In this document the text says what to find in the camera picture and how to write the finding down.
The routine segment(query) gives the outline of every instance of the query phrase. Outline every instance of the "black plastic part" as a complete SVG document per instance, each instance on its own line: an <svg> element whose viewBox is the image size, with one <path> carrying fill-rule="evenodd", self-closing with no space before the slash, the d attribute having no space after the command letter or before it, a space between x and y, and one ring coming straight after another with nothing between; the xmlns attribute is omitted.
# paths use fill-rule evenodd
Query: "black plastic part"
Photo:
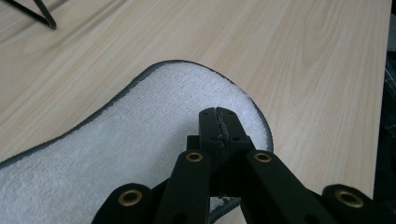
<svg viewBox="0 0 396 224"><path fill-rule="evenodd" d="M47 9L47 7L44 5L44 3L41 0L34 0L34 1L35 1L35 4L37 5L37 7L40 9L41 13L43 13L44 17L36 14L31 9L21 5L20 3L14 1L14 0L4 0L4 1L8 2L10 5L12 5L15 8L19 9L23 13L29 15L33 19L35 19L37 21L40 21L41 23L47 25L50 29L52 29L52 30L56 29L55 20L52 18L52 16L50 15L49 10Z"/></svg>
<svg viewBox="0 0 396 224"><path fill-rule="evenodd" d="M247 223L392 223L356 189L329 186L323 196L306 189L275 154L255 150L232 111L208 108L199 125L200 136L188 137L168 180L152 190L116 189L93 223L208 223L239 204L236 199L209 218L209 195L241 197ZM121 206L117 200L130 188L141 190L142 200Z"/></svg>
<svg viewBox="0 0 396 224"><path fill-rule="evenodd" d="M275 154L257 150L246 158L248 223L337 223Z"/></svg>
<svg viewBox="0 0 396 224"><path fill-rule="evenodd" d="M181 153L153 223L207 223L210 157L199 150Z"/></svg>
<svg viewBox="0 0 396 224"><path fill-rule="evenodd" d="M244 171L240 165L250 150L256 150L236 114L225 108L199 113L199 136L188 136L187 150L200 149L211 159L211 196L241 195Z"/></svg>
<svg viewBox="0 0 396 224"><path fill-rule="evenodd" d="M141 199L134 205L122 205L119 200L122 193L128 190L138 190L141 192ZM109 224L109 223L150 223L153 216L152 211L152 193L151 190L139 184L127 184L114 190L106 199L105 203L97 212L92 224Z"/></svg>
<svg viewBox="0 0 396 224"><path fill-rule="evenodd" d="M373 202L359 190L344 185L331 185L323 190L323 204L332 212L340 223L368 224L368 223L394 223L385 210Z"/></svg>

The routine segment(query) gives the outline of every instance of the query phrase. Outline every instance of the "dark object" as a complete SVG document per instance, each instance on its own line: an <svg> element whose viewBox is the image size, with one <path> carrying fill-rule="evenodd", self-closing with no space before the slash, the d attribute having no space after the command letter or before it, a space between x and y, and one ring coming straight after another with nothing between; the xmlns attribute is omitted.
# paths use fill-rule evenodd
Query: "dark object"
<svg viewBox="0 0 396 224"><path fill-rule="evenodd" d="M231 110L203 110L199 127L168 180L116 189L92 223L208 223L210 196L240 197L247 223L392 223L356 189L306 189L275 154L256 150Z"/></svg>
<svg viewBox="0 0 396 224"><path fill-rule="evenodd" d="M43 13L44 17L36 14L32 10L30 10L29 8L24 7L23 5L19 4L18 2L14 1L14 0L4 0L4 1L10 3L15 8L17 8L20 11L22 11L22 12L26 13L27 15L31 16L33 19L44 23L45 25L47 25L52 30L56 29L55 20L52 18L52 16L50 15L49 10L46 8L46 6L44 5L44 3L41 0L34 0L34 1L35 1L35 4L37 5L37 7L40 9L41 13Z"/></svg>
<svg viewBox="0 0 396 224"><path fill-rule="evenodd" d="M390 30L396 31L396 25L392 22L395 20L391 20L390 27L393 29ZM389 215L396 223L396 52L391 51L387 53L385 64L381 123L376 153L374 201L387 208Z"/></svg>

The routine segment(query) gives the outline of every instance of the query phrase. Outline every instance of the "light wood grain surface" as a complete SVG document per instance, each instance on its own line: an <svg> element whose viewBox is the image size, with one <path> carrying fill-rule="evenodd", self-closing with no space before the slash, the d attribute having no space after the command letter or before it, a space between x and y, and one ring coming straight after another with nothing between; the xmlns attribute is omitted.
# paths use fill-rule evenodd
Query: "light wood grain surface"
<svg viewBox="0 0 396 224"><path fill-rule="evenodd" d="M0 161L65 133L149 65L183 59L251 96L308 188L373 194L390 0L44 2L56 31L0 3Z"/></svg>

